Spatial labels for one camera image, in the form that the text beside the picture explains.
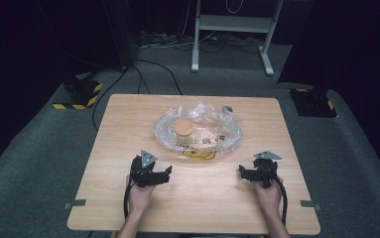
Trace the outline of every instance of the clear plastic bag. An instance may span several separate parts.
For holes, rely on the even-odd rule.
[[[233,151],[242,131],[230,107],[200,101],[170,108],[156,123],[155,135],[175,152],[212,159],[217,153]]]

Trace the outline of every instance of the metal stand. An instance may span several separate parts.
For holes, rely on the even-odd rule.
[[[319,92],[316,88],[312,90],[292,89],[291,96],[299,116],[337,117],[337,112],[325,92]]]
[[[266,41],[263,47],[259,47],[260,56],[268,76],[273,76],[274,71],[267,55],[274,30],[276,28],[280,10],[284,0],[278,0],[272,18],[239,17],[239,16],[216,16],[200,14],[201,0],[196,1],[195,34],[192,47],[191,71],[198,72],[198,41],[200,30],[266,33]]]

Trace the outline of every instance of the controller cable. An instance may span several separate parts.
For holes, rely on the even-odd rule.
[[[131,170],[130,170],[130,176],[128,177],[128,184],[127,184],[127,187],[125,188],[125,193],[124,193],[124,217],[127,218],[128,216],[128,199],[130,198],[130,192],[131,192],[131,188],[133,187],[133,185],[136,184],[136,182],[132,183],[131,184],[131,181],[133,179],[131,178]]]
[[[273,177],[273,180],[279,185],[280,191],[283,197],[283,212],[282,212],[282,222],[286,226],[286,215],[288,213],[288,196],[286,195],[286,189],[283,183],[279,180],[277,176]]]

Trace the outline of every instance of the wooden tabletop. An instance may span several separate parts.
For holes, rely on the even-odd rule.
[[[154,126],[168,109],[197,101],[233,108],[243,132],[235,151],[206,161],[179,155],[156,140]],[[169,183],[155,188],[140,231],[267,233],[254,187],[240,178],[238,166],[253,170],[254,154],[270,151],[283,158],[277,161],[277,173],[288,196],[289,232],[319,233],[315,209],[301,206],[301,200],[311,198],[276,99],[136,94],[115,94],[109,99],[75,198],[85,199],[85,206],[72,208],[67,223],[70,229],[121,228],[126,176],[141,150],[159,158],[154,172],[168,166],[173,166],[173,171]]]

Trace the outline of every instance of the power cord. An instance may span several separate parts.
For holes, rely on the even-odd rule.
[[[36,2],[38,3],[38,6],[39,6],[39,8],[40,8],[40,10],[41,10],[41,13],[42,13],[42,15],[44,16],[45,21],[46,21],[48,27],[50,28],[50,30],[51,30],[51,32],[52,32],[54,38],[55,38],[56,41],[57,41],[57,45],[58,45],[59,49],[62,50],[63,53],[65,53],[67,56],[71,57],[71,58],[74,59],[74,60],[77,60],[77,61],[80,61],[80,62],[86,63],[86,64],[88,64],[88,65],[90,65],[90,66],[93,66],[93,67],[96,67],[96,68],[100,68],[100,69],[104,69],[104,70],[109,70],[109,69],[111,69],[111,68],[106,68],[106,67],[103,67],[103,66],[100,66],[100,65],[94,64],[94,63],[92,63],[92,62],[89,62],[89,61],[87,61],[87,60],[84,60],[84,59],[78,58],[78,57],[76,57],[75,55],[73,55],[72,53],[70,53],[69,51],[67,51],[67,50],[63,47],[63,45],[61,44],[60,39],[59,39],[59,37],[57,36],[57,33],[56,33],[56,31],[54,30],[53,25],[51,24],[50,19],[48,18],[47,14],[46,14],[45,11],[44,11],[44,8],[43,8],[43,6],[42,6],[42,4],[41,4],[41,1],[40,1],[40,0],[36,0]]]
[[[183,95],[183,93],[181,92],[180,87],[178,86],[177,79],[175,78],[174,73],[170,69],[168,69],[167,67],[165,67],[165,66],[163,66],[163,65],[161,65],[161,64],[159,64],[157,62],[153,62],[153,61],[148,61],[148,60],[143,60],[143,59],[137,59],[137,61],[152,63],[152,64],[158,65],[158,66],[164,68],[165,70],[167,70],[171,74],[171,76],[174,78],[174,84],[175,84],[175,87],[177,88],[178,92],[180,93],[180,95]]]
[[[236,11],[232,11],[232,10],[230,10],[230,8],[229,8],[229,6],[228,6],[228,2],[229,0],[226,0],[226,9],[227,9],[227,11],[229,12],[229,13],[231,13],[231,14],[236,14],[236,13],[238,13],[239,12],[239,10],[241,10],[241,7],[242,7],[242,4],[243,4],[243,0],[241,0],[241,4],[239,5],[239,7],[238,7],[238,9],[236,9]]]
[[[279,178],[275,177],[274,181],[279,185],[280,191],[282,192],[283,197],[283,211],[282,211],[282,222],[286,226],[286,216],[288,214],[288,196],[286,195],[286,189],[283,186]]]
[[[90,231],[90,232],[88,232],[88,234],[87,234],[87,238],[90,238],[91,235],[93,235],[93,233],[94,233],[94,231]]]
[[[143,77],[143,74],[141,73],[141,71],[136,67],[136,66],[133,66],[133,68],[140,74],[140,82],[138,84],[138,88],[137,88],[137,94],[140,94],[140,87],[141,87],[141,83],[143,82],[144,85],[146,86],[146,89],[147,89],[147,92],[149,94],[152,94],[149,90],[149,87],[147,86],[147,83],[146,83],[146,79]]]
[[[214,54],[214,53],[218,53],[218,52],[221,52],[224,48],[227,47],[227,41],[225,41],[223,39],[223,37],[221,35],[218,35],[218,37],[220,37],[223,41],[218,41],[218,40],[211,40],[211,41],[214,41],[216,42],[216,44],[213,44],[213,45],[220,45],[220,48],[218,50],[215,50],[215,51],[207,51],[206,49],[203,49],[202,47],[199,47],[199,49],[205,53],[209,53],[209,54]]]
[[[186,32],[186,28],[187,28],[187,22],[189,20],[189,14],[190,14],[190,0],[189,0],[189,5],[187,7],[187,16],[186,16],[186,22],[184,24],[184,29],[183,29],[183,32],[181,33],[180,35],[180,38],[184,36],[184,33]]]
[[[213,31],[210,35],[204,37],[203,39],[199,40],[198,42],[203,42],[207,39],[209,39],[215,31]],[[185,46],[185,45],[193,45],[193,42],[187,42],[187,43],[178,43],[177,40],[174,40],[169,43],[163,43],[163,44],[149,44],[149,45],[143,45],[140,46],[138,49],[147,49],[147,48],[174,48],[174,47],[180,47],[180,46]]]
[[[135,185],[135,183],[131,184],[131,181],[132,181],[132,178],[131,178],[131,169],[130,169],[130,176],[128,177],[128,183],[127,183],[127,187],[125,188],[125,193],[124,193],[124,202],[123,202],[123,206],[124,206],[124,217],[127,218],[128,216],[128,200],[130,198],[130,191],[131,191],[131,188],[133,187],[133,185]]]
[[[99,131],[99,128],[96,126],[96,123],[94,122],[94,113],[96,111],[96,108],[97,108],[97,105],[99,104],[100,102],[100,99],[102,99],[102,97],[106,94],[107,91],[109,91],[109,89],[111,89],[111,87],[113,85],[115,85],[119,80],[121,80],[121,78],[125,75],[125,73],[128,71],[128,67],[125,68],[125,70],[122,72],[122,74],[102,93],[102,95],[99,96],[99,99],[96,101],[96,103],[94,104],[94,108],[93,108],[93,112],[91,114],[91,121],[93,123],[93,127],[94,129],[96,129],[96,131]]]

